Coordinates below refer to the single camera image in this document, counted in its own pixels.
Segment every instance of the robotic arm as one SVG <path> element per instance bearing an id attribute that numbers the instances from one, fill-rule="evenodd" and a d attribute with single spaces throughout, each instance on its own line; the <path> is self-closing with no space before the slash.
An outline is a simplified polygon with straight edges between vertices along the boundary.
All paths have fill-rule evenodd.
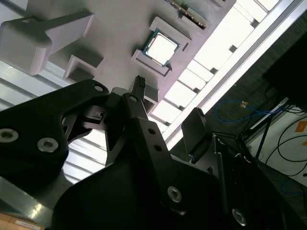
<path id="1" fill-rule="evenodd" d="M 212 135 L 201 110 L 182 125 L 193 161 L 171 156 L 144 90 L 141 77 L 122 96 L 86 80 L 0 112 L 0 199 L 23 194 L 20 210 L 51 230 L 306 229 L 249 153 L 233 155 Z M 106 132 L 106 167 L 66 190 L 68 144 L 92 129 Z"/>

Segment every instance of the screw head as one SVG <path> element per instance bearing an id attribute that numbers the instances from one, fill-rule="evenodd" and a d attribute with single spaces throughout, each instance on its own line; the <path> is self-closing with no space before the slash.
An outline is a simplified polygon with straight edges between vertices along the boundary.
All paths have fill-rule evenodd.
<path id="1" fill-rule="evenodd" d="M 1 143 L 13 142 L 17 140 L 18 137 L 19 137 L 19 134 L 11 128 L 0 129 L 0 142 Z"/>
<path id="2" fill-rule="evenodd" d="M 102 92 L 104 89 L 101 87 L 101 86 L 99 86 L 99 85 L 96 85 L 95 87 L 94 87 L 96 90 L 98 90 L 98 91 L 100 91 L 100 92 Z"/>
<path id="3" fill-rule="evenodd" d="M 37 148 L 41 152 L 49 152 L 52 153 L 57 150 L 59 147 L 58 142 L 53 138 L 42 138 L 37 143 Z"/>
<path id="4" fill-rule="evenodd" d="M 130 98 L 130 100 L 132 100 L 132 101 L 134 101 L 134 102 L 137 102 L 137 101 L 138 101 L 138 99 L 137 99 L 136 97 L 134 97 L 134 96 L 130 96 L 129 98 Z"/>
<path id="5" fill-rule="evenodd" d="M 247 222 L 246 222 L 246 219 L 245 219 L 244 215 L 238 209 L 236 209 L 236 208 L 232 209 L 232 215 L 234 216 L 235 220 L 241 226 L 246 226 L 247 225 Z"/>
<path id="6" fill-rule="evenodd" d="M 179 203 L 182 199 L 181 192 L 174 186 L 168 187 L 167 194 L 175 203 Z"/>

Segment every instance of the black cable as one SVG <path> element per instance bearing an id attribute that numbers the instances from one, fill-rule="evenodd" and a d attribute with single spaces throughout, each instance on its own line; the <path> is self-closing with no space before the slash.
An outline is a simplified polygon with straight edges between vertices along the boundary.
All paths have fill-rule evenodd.
<path id="1" fill-rule="evenodd" d="M 307 201 L 306 201 L 306 193 L 305 193 L 305 190 L 304 190 L 304 187 L 300 184 L 300 188 L 303 192 L 303 200 L 304 200 L 304 209 L 305 209 L 305 214 L 307 216 Z"/>
<path id="2" fill-rule="evenodd" d="M 292 125 L 294 125 L 296 122 L 301 121 L 301 120 L 303 120 L 303 119 L 305 119 L 305 118 L 307 118 L 307 116 L 304 116 L 303 118 L 300 118 L 300 119 L 294 121 L 293 123 L 291 123 L 291 124 L 282 132 L 282 134 L 279 136 L 279 139 L 278 139 L 278 142 L 277 142 L 277 150 L 278 150 L 279 155 L 280 155 L 284 160 L 286 160 L 286 161 L 290 161 L 290 162 L 306 162 L 306 161 L 307 161 L 307 159 L 306 159 L 306 160 L 303 160 L 303 161 L 293 161 L 293 160 L 287 159 L 286 157 L 284 157 L 284 156 L 280 153 L 280 150 L 279 150 L 280 141 L 281 141 L 281 139 L 282 139 L 284 133 L 288 130 L 288 128 L 290 128 L 290 127 L 291 127 Z"/>
<path id="3" fill-rule="evenodd" d="M 267 165 L 269 159 L 271 158 L 271 156 L 273 155 L 273 153 L 281 146 L 283 145 L 284 143 L 290 141 L 290 140 L 293 140 L 293 139 L 296 139 L 296 138 L 301 138 L 301 137 L 307 137 L 307 135 L 300 135 L 300 136 L 297 136 L 297 137 L 294 137 L 294 138 L 290 138 L 288 140 L 285 140 L 283 143 L 277 145 L 277 147 L 272 151 L 272 153 L 269 155 L 269 157 L 267 158 L 267 160 L 265 161 L 265 165 Z M 299 175 L 305 168 L 307 167 L 307 163 L 305 164 L 305 166 L 302 168 L 302 170 L 300 170 L 298 173 L 294 174 L 294 175 L 287 175 L 287 174 L 284 174 L 282 172 L 280 172 L 281 174 L 285 175 L 285 176 L 296 176 L 296 175 Z"/>
<path id="4" fill-rule="evenodd" d="M 287 110 L 287 109 L 282 109 L 282 111 L 287 112 L 287 113 L 290 113 L 290 114 L 298 114 L 298 115 L 300 115 L 300 116 L 306 114 L 303 110 L 291 109 L 291 108 L 289 108 L 289 110 Z"/>
<path id="5" fill-rule="evenodd" d="M 247 129 L 248 125 L 250 124 L 251 120 L 253 119 L 255 113 L 253 112 L 250 116 L 250 119 L 248 120 L 248 122 L 246 123 L 246 125 L 244 126 L 244 128 L 242 129 L 242 131 L 238 134 L 238 136 L 241 136 L 245 130 Z"/>

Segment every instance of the black metal bracket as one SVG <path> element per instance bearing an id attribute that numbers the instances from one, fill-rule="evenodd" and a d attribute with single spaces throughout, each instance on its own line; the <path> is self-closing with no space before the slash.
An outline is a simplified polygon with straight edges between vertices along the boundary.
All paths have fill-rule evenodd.
<path id="1" fill-rule="evenodd" d="M 106 164 L 116 161 L 132 139 L 157 199 L 185 214 L 184 195 L 179 202 L 169 195 L 170 187 L 180 191 L 182 186 L 157 124 L 147 118 L 144 87 L 144 79 L 137 77 L 132 93 L 118 98 L 109 96 L 102 84 L 86 80 L 1 112 L 0 129 L 14 130 L 18 138 L 0 143 L 5 164 L 0 176 L 10 180 L 31 177 L 36 182 L 55 178 L 68 156 L 68 143 L 93 128 L 100 129 L 107 137 Z"/>
<path id="2" fill-rule="evenodd" d="M 68 141 L 90 131 L 79 114 L 104 104 L 108 95 L 105 86 L 86 80 L 2 111 L 0 129 L 13 130 L 16 139 L 8 136 L 0 142 L 0 175 L 41 180 L 55 176 L 68 156 Z"/>

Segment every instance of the black plastic part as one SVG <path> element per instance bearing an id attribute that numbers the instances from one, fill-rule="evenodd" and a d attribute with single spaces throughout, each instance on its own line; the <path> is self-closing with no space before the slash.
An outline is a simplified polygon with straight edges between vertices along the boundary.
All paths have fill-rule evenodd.
<path id="1" fill-rule="evenodd" d="M 209 148 L 212 131 L 201 109 L 194 108 L 181 125 L 187 154 L 196 163 Z"/>
<path id="2" fill-rule="evenodd" d="M 264 144 L 264 140 L 268 134 L 268 131 L 269 131 L 269 128 L 271 126 L 271 122 L 272 122 L 272 119 L 273 119 L 273 116 L 269 116 L 268 120 L 267 120 L 267 124 L 265 126 L 265 129 L 264 129 L 264 132 L 263 132 L 263 135 L 262 135 L 262 138 L 261 138 L 261 141 L 260 141 L 260 144 L 259 144 L 259 147 L 257 149 L 257 153 L 256 153 L 256 156 L 255 156 L 255 159 L 258 159 L 259 156 L 260 156 L 260 153 L 261 153 L 261 149 L 262 149 L 262 146 Z"/>
<path id="3" fill-rule="evenodd" d="M 145 87 L 145 78 L 137 76 L 135 78 L 131 94 L 135 95 L 139 100 L 144 102 Z"/>
<path id="4" fill-rule="evenodd" d="M 0 175 L 10 180 L 33 181 L 56 177 L 67 158 L 68 141 L 90 132 L 72 114 L 80 114 L 91 105 L 103 105 L 108 95 L 105 86 L 85 80 L 2 111 L 0 128 L 11 128 L 19 137 L 11 143 L 0 143 Z M 42 138 L 55 139 L 58 149 L 41 152 L 37 143 Z"/>
<path id="5" fill-rule="evenodd" d="M 120 161 L 77 183 L 64 194 L 54 210 L 52 230 L 230 229 L 222 221 L 219 186 L 213 176 L 171 160 L 180 172 L 181 193 L 184 198 L 192 198 L 189 212 L 178 215 L 160 203 L 152 189 L 147 165 L 131 150 L 126 145 L 123 148 L 126 156 Z"/>

